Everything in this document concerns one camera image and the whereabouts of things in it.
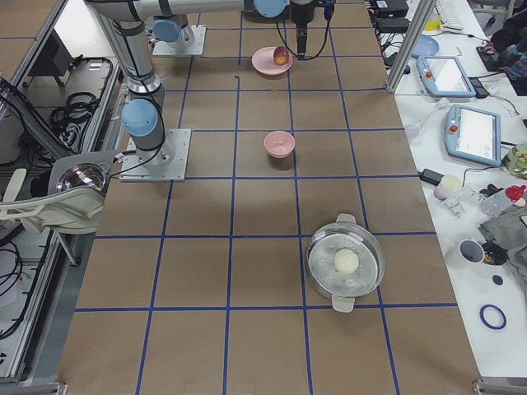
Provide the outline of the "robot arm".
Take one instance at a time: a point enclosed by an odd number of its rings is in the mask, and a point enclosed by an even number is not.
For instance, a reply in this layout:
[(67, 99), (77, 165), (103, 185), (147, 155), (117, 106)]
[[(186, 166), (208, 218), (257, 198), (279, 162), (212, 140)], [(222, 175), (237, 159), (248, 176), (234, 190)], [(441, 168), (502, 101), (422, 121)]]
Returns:
[(135, 146), (138, 163), (126, 172), (129, 174), (136, 168), (158, 170), (170, 163), (175, 149), (164, 125), (165, 88), (153, 67), (144, 23), (114, 21), (101, 14), (97, 18), (128, 88), (129, 99), (122, 109), (121, 121)]
[(274, 18), (289, 10), (296, 25), (296, 57), (306, 59), (308, 25), (321, 1), (245, 1), (245, 0), (167, 0), (167, 1), (89, 1), (102, 16), (119, 22), (140, 22), (150, 16), (176, 16), (190, 13), (255, 11), (260, 16)]

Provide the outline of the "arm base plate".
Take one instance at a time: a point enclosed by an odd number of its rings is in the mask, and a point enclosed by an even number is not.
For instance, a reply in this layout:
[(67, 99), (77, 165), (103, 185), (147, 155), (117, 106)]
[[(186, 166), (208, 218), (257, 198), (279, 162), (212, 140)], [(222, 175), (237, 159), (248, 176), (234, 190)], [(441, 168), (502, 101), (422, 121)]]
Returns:
[(204, 51), (206, 31), (204, 25), (181, 28), (173, 21), (157, 20), (153, 26), (156, 42), (152, 54), (158, 58), (200, 56)]
[(117, 177), (123, 182), (184, 181), (187, 168), (191, 130), (166, 129), (166, 140), (160, 152), (145, 165), (146, 152), (125, 156)]

